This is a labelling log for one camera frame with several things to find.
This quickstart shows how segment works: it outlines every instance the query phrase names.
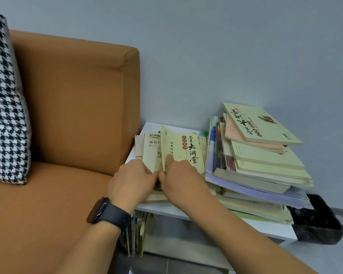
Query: orange sofa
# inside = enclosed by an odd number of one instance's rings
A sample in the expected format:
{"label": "orange sofa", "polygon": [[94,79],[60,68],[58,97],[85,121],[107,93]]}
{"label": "orange sofa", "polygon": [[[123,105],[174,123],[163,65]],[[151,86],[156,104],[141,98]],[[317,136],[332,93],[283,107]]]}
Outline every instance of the orange sofa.
{"label": "orange sofa", "polygon": [[28,184],[0,182],[0,274],[52,273],[140,129],[136,48],[11,31],[32,125]]}

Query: black trash bin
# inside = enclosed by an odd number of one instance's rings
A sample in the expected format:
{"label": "black trash bin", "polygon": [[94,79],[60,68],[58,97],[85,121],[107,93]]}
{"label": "black trash bin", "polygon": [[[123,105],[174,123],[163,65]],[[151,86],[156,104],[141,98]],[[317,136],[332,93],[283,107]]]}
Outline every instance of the black trash bin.
{"label": "black trash bin", "polygon": [[337,244],[343,237],[342,223],[323,198],[317,194],[308,194],[308,197],[313,210],[288,207],[297,239],[315,244]]}

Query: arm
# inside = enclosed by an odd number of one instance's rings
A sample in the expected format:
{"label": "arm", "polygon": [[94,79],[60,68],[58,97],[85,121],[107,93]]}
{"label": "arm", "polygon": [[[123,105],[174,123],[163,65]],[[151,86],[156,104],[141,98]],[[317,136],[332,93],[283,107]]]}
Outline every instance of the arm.
{"label": "arm", "polygon": [[[109,182],[111,203],[131,214],[151,193],[158,173],[138,160],[119,168]],[[91,225],[66,256],[55,274],[106,274],[121,230],[106,221]]]}
{"label": "arm", "polygon": [[188,161],[168,155],[166,165],[167,173],[159,173],[163,192],[216,242],[237,273],[316,273],[225,208]]}

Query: black watch strap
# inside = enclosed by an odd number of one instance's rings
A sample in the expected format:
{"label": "black watch strap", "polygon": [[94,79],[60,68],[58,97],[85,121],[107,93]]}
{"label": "black watch strap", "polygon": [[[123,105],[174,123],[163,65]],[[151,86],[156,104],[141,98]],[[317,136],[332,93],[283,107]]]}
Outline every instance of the black watch strap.
{"label": "black watch strap", "polygon": [[131,222],[131,216],[123,209],[114,206],[108,198],[106,199],[107,205],[102,211],[99,218],[96,220],[96,223],[102,220],[108,221],[113,225],[119,227],[121,230],[126,230],[128,224]]}

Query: gray wall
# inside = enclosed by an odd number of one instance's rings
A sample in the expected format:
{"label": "gray wall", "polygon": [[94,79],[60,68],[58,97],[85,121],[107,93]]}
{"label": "gray wall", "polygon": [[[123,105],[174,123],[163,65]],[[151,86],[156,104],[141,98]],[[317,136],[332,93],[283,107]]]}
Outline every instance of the gray wall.
{"label": "gray wall", "polygon": [[0,0],[0,13],[14,29],[137,47],[143,121],[206,129],[223,101],[263,107],[343,209],[343,0]]}

